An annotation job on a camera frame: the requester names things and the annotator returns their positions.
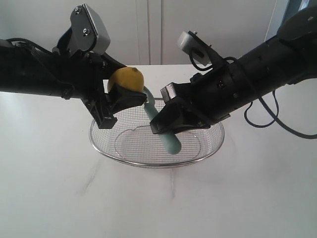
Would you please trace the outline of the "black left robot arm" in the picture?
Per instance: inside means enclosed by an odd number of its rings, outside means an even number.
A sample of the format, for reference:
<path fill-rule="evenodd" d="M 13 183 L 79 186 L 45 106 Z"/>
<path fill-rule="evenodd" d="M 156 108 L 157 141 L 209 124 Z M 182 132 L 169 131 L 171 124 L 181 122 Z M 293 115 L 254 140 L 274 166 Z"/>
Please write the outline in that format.
<path fill-rule="evenodd" d="M 105 92 L 104 80 L 127 66 L 108 54 L 66 48 L 71 30 L 60 38 L 52 52 L 23 38 L 0 41 L 0 90 L 2 92 L 80 99 L 100 129 L 111 129 L 114 114 L 142 105 L 143 92 L 116 84 Z"/>

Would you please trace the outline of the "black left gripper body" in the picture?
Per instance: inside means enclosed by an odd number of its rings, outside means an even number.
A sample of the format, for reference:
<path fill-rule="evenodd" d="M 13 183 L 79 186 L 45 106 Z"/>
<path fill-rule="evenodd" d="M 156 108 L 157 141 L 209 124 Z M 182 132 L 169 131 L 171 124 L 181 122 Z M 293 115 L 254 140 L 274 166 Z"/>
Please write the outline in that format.
<path fill-rule="evenodd" d="M 71 54 L 68 47 L 71 33 L 69 28 L 61 36 L 53 52 L 58 54 L 60 60 L 59 80 L 71 85 L 72 90 L 65 93 L 66 98 L 79 98 L 84 103 L 84 99 L 105 94 L 104 80 L 109 80 L 116 70 L 127 66 L 107 53 L 98 55 L 92 51 L 87 53 L 77 51 Z"/>

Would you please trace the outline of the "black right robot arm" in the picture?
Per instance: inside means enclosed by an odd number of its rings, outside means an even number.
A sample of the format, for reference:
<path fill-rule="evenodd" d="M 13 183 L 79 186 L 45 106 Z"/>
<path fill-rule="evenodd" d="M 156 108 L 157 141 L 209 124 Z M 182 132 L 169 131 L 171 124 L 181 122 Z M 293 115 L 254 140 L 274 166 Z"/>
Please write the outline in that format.
<path fill-rule="evenodd" d="M 154 134 L 210 128 L 230 114 L 288 84 L 317 76 L 317 8 L 298 11 L 275 36 L 242 57 L 221 57 L 195 33 L 183 32 L 178 45 L 204 67 L 188 83 L 161 89 L 164 108 L 151 120 Z"/>

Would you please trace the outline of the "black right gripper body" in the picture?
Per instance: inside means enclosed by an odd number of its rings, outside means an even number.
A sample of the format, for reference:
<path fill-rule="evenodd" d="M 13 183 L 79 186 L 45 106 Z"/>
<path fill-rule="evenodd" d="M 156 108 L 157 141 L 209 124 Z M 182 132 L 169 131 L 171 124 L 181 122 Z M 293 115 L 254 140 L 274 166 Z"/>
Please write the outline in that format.
<path fill-rule="evenodd" d="M 172 130 L 214 125 L 257 99 L 258 61 L 228 60 L 223 67 L 195 74 L 188 83 L 171 84 Z"/>

